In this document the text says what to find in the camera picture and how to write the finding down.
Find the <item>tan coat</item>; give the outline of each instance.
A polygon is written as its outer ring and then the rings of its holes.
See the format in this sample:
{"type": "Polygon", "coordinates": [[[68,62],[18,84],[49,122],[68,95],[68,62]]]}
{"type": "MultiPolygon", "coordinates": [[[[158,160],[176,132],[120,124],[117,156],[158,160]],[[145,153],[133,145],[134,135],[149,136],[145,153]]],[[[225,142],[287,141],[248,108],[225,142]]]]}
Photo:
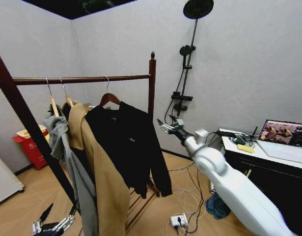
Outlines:
{"type": "Polygon", "coordinates": [[[100,236],[124,236],[130,192],[114,164],[96,141],[84,116],[88,106],[75,104],[69,114],[70,147],[84,150],[95,176],[100,236]]]}

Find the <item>black ceiling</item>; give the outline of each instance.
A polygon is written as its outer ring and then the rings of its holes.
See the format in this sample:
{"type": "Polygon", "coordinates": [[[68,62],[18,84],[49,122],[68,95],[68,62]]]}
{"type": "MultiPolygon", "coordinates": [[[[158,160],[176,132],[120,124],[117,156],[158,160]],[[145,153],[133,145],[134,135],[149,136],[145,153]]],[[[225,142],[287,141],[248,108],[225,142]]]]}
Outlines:
{"type": "Polygon", "coordinates": [[[70,20],[135,0],[23,0],[70,20]]]}

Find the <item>wooden hanger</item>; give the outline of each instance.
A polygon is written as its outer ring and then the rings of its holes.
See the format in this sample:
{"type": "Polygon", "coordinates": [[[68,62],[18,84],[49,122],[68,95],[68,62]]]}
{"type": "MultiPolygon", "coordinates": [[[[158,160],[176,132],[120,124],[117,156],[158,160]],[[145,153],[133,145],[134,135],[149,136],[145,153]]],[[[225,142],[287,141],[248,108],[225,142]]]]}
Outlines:
{"type": "Polygon", "coordinates": [[[67,94],[67,91],[66,91],[66,88],[63,85],[62,79],[61,79],[61,77],[59,77],[59,78],[60,78],[60,81],[62,83],[62,87],[63,87],[64,93],[65,93],[66,102],[69,104],[70,107],[73,107],[73,102],[72,102],[70,96],[67,94]]]}
{"type": "Polygon", "coordinates": [[[46,78],[46,82],[47,82],[47,85],[48,85],[48,88],[49,88],[49,93],[51,94],[51,105],[52,105],[54,114],[55,114],[56,117],[58,117],[59,113],[58,113],[58,110],[57,110],[56,102],[55,102],[55,99],[53,97],[53,94],[52,94],[52,91],[51,91],[51,87],[48,84],[48,79],[47,78],[46,78]]]}
{"type": "Polygon", "coordinates": [[[98,105],[99,107],[105,106],[108,102],[113,102],[116,105],[120,105],[120,100],[112,93],[108,92],[108,86],[110,85],[110,80],[107,76],[104,76],[108,80],[108,84],[106,87],[107,93],[105,93],[101,99],[101,103],[98,105]]]}

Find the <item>black jacket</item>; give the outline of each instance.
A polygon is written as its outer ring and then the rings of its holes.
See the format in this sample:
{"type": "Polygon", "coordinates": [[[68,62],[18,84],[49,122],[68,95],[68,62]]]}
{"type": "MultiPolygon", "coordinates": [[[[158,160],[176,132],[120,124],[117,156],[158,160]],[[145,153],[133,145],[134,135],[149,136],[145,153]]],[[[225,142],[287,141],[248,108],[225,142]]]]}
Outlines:
{"type": "Polygon", "coordinates": [[[128,187],[146,198],[151,171],[162,196],[172,194],[166,163],[147,113],[121,102],[119,110],[95,107],[85,119],[128,187]]]}

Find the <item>shower head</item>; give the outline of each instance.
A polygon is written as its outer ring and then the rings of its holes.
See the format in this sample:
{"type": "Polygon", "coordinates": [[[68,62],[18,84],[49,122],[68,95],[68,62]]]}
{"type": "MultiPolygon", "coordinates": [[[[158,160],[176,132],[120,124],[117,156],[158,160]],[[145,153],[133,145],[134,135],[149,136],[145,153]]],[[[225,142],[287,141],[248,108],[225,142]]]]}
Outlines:
{"type": "Polygon", "coordinates": [[[190,52],[191,52],[191,47],[189,45],[181,47],[179,51],[180,55],[182,56],[187,56],[190,54],[190,52]]]}
{"type": "Polygon", "coordinates": [[[199,19],[208,15],[213,6],[213,0],[189,0],[184,7],[184,15],[190,19],[199,19]]]}

